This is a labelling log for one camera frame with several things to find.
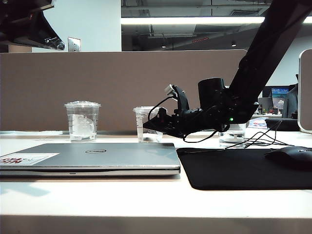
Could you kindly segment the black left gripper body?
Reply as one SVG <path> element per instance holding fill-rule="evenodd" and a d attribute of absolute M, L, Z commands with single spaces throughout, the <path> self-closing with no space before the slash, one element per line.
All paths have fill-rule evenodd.
<path fill-rule="evenodd" d="M 54 30 L 43 11 L 53 8 L 52 0 L 2 0 L 0 2 L 0 40 L 42 41 L 54 38 Z"/>

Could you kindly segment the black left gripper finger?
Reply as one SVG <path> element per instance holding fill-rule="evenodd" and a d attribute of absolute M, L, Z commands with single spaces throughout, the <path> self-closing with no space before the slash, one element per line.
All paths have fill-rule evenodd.
<path fill-rule="evenodd" d="M 28 15 L 9 22 L 9 39 L 24 46 L 61 50 L 65 43 L 56 34 L 44 15 Z"/>

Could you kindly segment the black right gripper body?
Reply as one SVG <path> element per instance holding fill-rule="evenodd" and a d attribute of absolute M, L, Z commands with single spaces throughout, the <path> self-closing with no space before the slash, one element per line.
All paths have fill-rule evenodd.
<path fill-rule="evenodd" d="M 192 110 L 174 110 L 170 126 L 170 135 L 174 137 L 182 137 L 190 133 L 202 130 L 215 129 L 219 130 L 221 124 L 217 120 L 217 107 L 208 109 L 192 109 Z"/>

